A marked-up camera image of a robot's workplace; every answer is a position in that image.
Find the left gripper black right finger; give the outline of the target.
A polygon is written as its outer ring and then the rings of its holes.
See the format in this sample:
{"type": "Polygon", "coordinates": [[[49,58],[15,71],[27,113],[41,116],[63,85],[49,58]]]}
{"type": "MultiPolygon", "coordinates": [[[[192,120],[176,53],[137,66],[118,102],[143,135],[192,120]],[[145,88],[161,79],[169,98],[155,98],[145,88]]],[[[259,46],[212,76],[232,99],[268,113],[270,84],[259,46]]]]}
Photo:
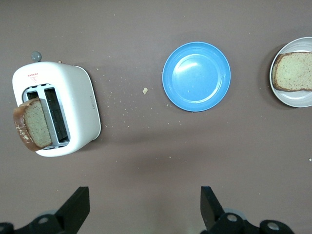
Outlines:
{"type": "Polygon", "coordinates": [[[251,224],[237,210],[223,209],[209,186],[200,191],[200,212],[206,229],[203,234],[292,234],[293,230],[276,220],[263,220],[259,226],[251,224]]]}

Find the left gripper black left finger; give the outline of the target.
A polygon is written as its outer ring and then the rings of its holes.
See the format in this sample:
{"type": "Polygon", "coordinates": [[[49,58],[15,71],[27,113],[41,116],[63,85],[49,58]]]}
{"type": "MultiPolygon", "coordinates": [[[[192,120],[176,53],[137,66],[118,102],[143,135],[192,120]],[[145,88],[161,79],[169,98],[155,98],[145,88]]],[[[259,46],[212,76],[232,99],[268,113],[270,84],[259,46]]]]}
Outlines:
{"type": "Polygon", "coordinates": [[[76,234],[90,212],[88,187],[79,187],[56,211],[36,217],[22,228],[9,222],[0,224],[2,234],[76,234]]]}

